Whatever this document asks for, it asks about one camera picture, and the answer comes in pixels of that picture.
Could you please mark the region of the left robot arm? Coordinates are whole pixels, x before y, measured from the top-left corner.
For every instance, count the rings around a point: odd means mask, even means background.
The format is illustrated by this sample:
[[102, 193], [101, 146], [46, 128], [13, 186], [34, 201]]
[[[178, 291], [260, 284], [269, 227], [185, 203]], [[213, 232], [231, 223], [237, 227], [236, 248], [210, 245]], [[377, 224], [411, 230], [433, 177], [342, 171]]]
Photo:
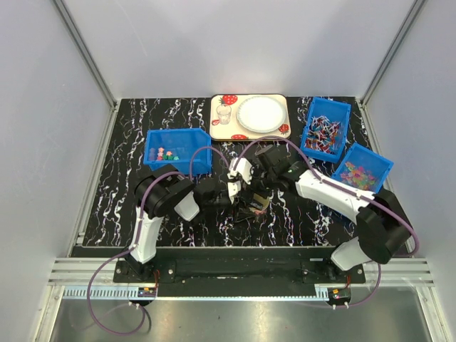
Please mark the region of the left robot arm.
[[198, 222], [207, 213], [229, 208], [238, 199], [243, 185], [252, 181], [252, 165], [239, 161], [239, 170], [229, 167], [225, 185], [206, 178], [194, 184], [171, 164], [152, 172], [135, 188], [136, 222], [128, 247], [129, 274], [139, 282], [154, 272], [151, 260], [157, 253], [157, 238], [163, 219], [175, 213], [186, 222]]

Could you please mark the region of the blue bin of star candies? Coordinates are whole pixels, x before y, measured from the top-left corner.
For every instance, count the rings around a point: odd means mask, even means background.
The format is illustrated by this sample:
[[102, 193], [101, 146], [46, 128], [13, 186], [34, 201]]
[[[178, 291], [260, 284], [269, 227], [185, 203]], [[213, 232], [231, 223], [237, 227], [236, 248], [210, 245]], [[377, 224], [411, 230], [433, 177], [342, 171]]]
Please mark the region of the blue bin of star candies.
[[201, 128], [149, 130], [143, 164], [151, 170], [171, 164], [184, 175], [206, 175], [212, 172], [210, 149], [202, 150], [190, 161], [198, 149], [211, 145], [211, 137]]

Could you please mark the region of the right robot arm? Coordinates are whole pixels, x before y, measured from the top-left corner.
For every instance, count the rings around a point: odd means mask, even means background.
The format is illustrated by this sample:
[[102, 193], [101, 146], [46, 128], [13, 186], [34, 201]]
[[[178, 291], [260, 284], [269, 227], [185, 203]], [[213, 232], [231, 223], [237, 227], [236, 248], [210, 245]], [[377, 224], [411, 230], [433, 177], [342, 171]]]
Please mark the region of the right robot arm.
[[397, 197], [389, 190], [374, 193], [333, 180], [305, 162], [292, 163], [277, 146], [255, 153], [251, 185], [256, 190], [281, 190], [325, 205], [352, 221], [356, 237], [336, 247], [323, 265], [324, 276], [340, 282], [349, 269], [374, 261], [387, 264], [412, 237], [411, 226]]

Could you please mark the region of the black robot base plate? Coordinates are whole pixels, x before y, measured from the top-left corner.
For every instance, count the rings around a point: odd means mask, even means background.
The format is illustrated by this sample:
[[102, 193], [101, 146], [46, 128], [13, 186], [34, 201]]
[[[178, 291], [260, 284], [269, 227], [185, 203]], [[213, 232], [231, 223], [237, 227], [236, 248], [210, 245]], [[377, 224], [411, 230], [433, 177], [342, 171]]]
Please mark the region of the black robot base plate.
[[115, 265], [115, 283], [161, 284], [187, 279], [278, 279], [305, 284], [364, 284], [359, 264], [340, 271], [330, 262], [333, 247], [159, 247], [146, 265], [127, 256]]

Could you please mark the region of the clear plastic jar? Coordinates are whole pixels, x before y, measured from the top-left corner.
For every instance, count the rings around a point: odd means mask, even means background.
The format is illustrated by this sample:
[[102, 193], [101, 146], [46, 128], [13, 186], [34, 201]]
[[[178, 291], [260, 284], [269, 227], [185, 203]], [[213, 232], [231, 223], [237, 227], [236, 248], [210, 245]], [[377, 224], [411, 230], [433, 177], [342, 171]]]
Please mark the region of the clear plastic jar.
[[267, 213], [268, 208], [270, 205], [270, 199], [269, 198], [260, 198], [258, 200], [255, 200], [248, 208], [247, 208], [247, 214], [250, 217], [257, 218], [260, 217], [264, 214]]

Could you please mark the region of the gold jar lid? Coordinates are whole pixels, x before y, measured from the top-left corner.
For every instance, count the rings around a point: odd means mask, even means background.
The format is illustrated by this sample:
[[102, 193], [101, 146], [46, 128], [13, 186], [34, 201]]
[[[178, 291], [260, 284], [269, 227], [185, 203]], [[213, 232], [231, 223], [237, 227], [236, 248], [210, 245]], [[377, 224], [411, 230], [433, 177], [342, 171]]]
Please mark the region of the gold jar lid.
[[250, 209], [253, 211], [263, 212], [267, 209], [270, 203], [269, 197], [262, 197], [258, 194], [254, 194], [252, 197], [252, 201], [249, 205]]

